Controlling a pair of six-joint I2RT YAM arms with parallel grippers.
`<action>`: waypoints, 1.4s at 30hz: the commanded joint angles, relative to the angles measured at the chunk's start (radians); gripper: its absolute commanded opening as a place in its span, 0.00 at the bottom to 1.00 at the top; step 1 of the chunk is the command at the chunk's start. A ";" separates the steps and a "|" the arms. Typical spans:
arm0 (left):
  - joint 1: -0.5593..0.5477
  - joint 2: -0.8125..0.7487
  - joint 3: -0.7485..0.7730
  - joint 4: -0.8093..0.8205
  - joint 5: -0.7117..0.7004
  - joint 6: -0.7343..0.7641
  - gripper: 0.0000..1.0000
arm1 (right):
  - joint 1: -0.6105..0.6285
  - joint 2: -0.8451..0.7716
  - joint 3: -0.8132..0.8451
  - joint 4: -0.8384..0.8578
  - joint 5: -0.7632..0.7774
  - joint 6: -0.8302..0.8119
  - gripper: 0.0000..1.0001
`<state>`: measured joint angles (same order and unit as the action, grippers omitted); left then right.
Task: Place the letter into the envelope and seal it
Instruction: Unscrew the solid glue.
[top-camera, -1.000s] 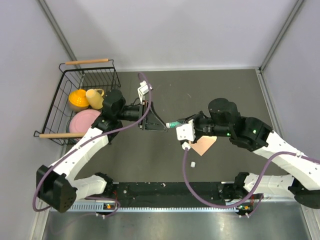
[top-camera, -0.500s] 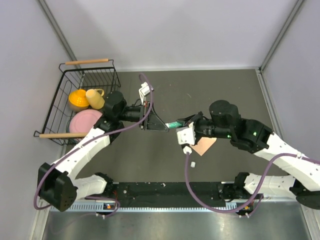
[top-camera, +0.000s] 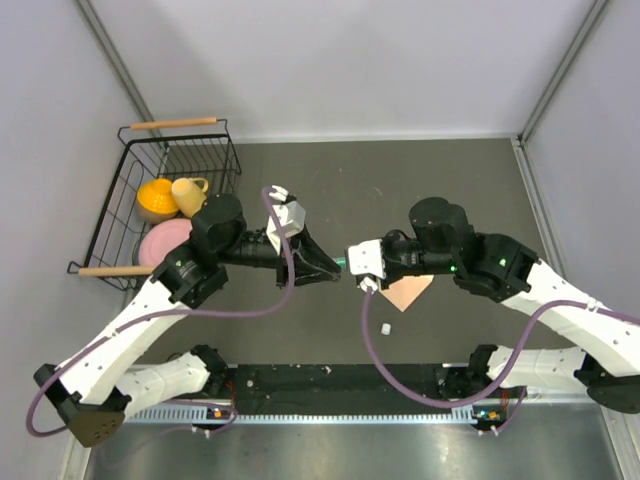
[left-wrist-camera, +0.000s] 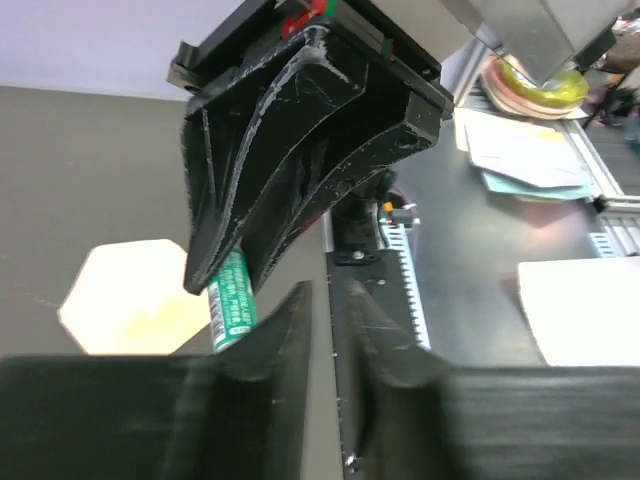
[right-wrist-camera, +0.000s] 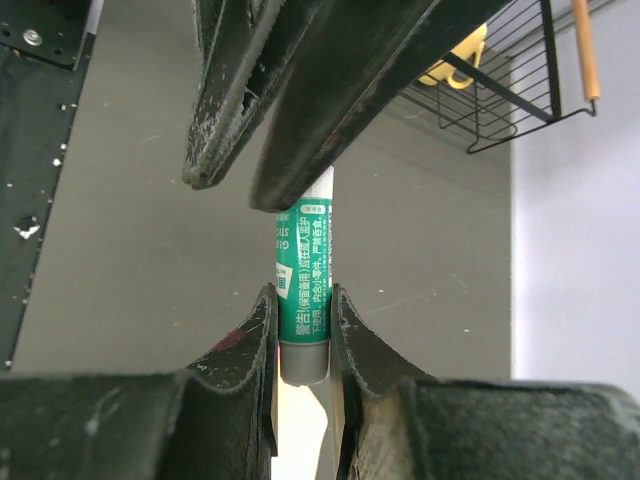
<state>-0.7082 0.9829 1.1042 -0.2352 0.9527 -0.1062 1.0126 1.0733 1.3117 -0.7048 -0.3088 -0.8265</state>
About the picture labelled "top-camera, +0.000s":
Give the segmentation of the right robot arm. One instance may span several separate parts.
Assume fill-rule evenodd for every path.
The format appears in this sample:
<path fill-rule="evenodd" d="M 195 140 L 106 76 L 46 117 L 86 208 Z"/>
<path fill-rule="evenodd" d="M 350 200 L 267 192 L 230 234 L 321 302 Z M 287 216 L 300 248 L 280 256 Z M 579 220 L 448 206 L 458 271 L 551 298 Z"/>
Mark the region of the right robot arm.
<path fill-rule="evenodd" d="M 499 388 L 541 387 L 586 393 L 625 414 L 639 411 L 639 321 L 571 285 L 539 255 L 503 234 L 475 232 L 465 210 L 440 197 L 409 211 L 412 236 L 391 230 L 381 241 L 383 287 L 422 275 L 450 275 L 462 290 L 528 316 L 524 336 L 541 323 L 572 342 L 556 350 L 481 345 L 466 386 L 454 399 L 479 400 Z"/>

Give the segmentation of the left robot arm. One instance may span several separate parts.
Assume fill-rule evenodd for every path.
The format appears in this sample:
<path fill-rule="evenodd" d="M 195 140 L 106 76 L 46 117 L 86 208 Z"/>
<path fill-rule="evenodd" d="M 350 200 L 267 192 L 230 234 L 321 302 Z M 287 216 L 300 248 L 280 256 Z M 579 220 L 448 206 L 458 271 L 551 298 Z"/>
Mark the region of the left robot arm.
<path fill-rule="evenodd" d="M 236 196 L 209 196 L 191 219 L 188 239 L 153 269 L 116 318 L 75 356 L 34 373 L 37 399 L 50 402 L 61 428 L 83 447 L 110 439 L 126 419 L 146 408 L 182 395 L 212 397 L 224 390 L 227 365 L 206 345 L 161 365 L 131 367 L 180 320 L 223 317 L 201 306 L 227 282 L 227 266 L 272 269 L 277 286 L 285 290 L 268 308 L 230 312 L 235 319 L 276 312 L 296 286 L 339 280 L 340 265 L 312 239 L 296 197 L 277 186 L 264 188 L 262 197 L 268 223 L 250 231 Z"/>

